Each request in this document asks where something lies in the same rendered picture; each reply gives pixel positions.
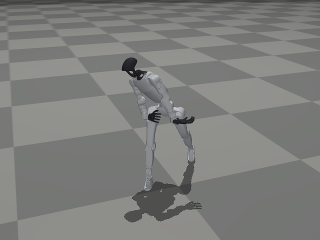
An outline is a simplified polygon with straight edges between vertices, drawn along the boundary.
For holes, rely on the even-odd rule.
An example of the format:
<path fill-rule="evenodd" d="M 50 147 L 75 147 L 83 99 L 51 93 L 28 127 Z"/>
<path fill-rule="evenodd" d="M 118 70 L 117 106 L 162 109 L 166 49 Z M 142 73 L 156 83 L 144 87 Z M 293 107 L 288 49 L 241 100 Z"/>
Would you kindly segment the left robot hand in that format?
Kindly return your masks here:
<path fill-rule="evenodd" d="M 172 122 L 174 124 L 191 124 L 194 122 L 195 118 L 192 116 L 190 119 L 187 119 L 188 117 L 185 117 L 184 119 L 174 119 Z M 187 120 L 186 120 L 187 119 Z"/>

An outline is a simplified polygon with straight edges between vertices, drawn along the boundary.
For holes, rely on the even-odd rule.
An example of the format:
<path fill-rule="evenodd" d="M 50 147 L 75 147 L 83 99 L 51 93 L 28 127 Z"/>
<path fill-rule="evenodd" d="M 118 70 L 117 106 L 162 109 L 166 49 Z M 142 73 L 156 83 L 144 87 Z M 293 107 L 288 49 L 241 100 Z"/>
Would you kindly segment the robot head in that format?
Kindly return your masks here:
<path fill-rule="evenodd" d="M 137 59 L 133 57 L 127 58 L 122 65 L 122 71 L 126 71 L 131 77 L 136 78 L 139 81 L 144 75 L 146 75 L 147 71 L 142 71 L 139 69 L 135 70 L 136 64 Z M 133 73 L 130 73 L 129 71 L 132 71 Z M 142 77 L 140 77 L 141 74 L 143 74 Z"/>

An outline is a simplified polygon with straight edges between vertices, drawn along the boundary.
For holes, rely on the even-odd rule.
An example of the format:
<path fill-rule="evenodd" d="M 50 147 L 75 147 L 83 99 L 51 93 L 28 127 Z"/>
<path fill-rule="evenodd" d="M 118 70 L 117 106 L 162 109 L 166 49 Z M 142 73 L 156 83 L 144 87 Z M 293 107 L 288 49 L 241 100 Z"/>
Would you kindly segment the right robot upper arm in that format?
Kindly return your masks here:
<path fill-rule="evenodd" d="M 129 80 L 129 84 L 132 86 L 132 89 L 133 89 L 135 95 L 137 96 L 137 100 L 138 100 L 139 105 L 143 105 L 146 103 L 146 98 L 142 95 L 142 92 L 135 86 L 133 79 L 134 79 L 134 77 L 132 77 Z"/>

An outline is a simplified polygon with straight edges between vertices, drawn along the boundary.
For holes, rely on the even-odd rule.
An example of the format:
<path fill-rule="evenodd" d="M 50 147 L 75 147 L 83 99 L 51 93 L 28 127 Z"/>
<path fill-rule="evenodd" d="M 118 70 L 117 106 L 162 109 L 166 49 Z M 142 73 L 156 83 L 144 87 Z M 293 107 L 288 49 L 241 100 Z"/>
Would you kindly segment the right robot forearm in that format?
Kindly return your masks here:
<path fill-rule="evenodd" d="M 148 111 L 147 111 L 147 106 L 146 105 L 139 105 L 139 102 L 138 102 L 138 99 L 137 99 L 137 103 L 138 103 L 138 107 L 139 107 L 139 110 L 142 114 L 142 118 L 144 120 L 148 120 Z"/>

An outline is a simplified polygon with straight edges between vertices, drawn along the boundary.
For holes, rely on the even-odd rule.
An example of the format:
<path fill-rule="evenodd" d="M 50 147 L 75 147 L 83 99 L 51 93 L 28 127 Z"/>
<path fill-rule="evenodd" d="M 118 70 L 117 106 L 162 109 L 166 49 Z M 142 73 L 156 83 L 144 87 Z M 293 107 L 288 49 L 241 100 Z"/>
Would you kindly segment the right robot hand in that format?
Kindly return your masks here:
<path fill-rule="evenodd" d="M 149 121 L 152 121 L 152 122 L 155 122 L 155 123 L 159 123 L 158 121 L 155 121 L 155 120 L 160 120 L 160 119 L 157 119 L 157 118 L 161 118 L 161 116 L 156 116 L 156 115 L 161 115 L 161 113 L 155 113 L 155 112 L 158 112 L 159 110 L 155 110 L 153 111 L 153 113 L 150 113 L 148 115 L 148 120 Z M 157 118 L 155 118 L 157 117 Z"/>

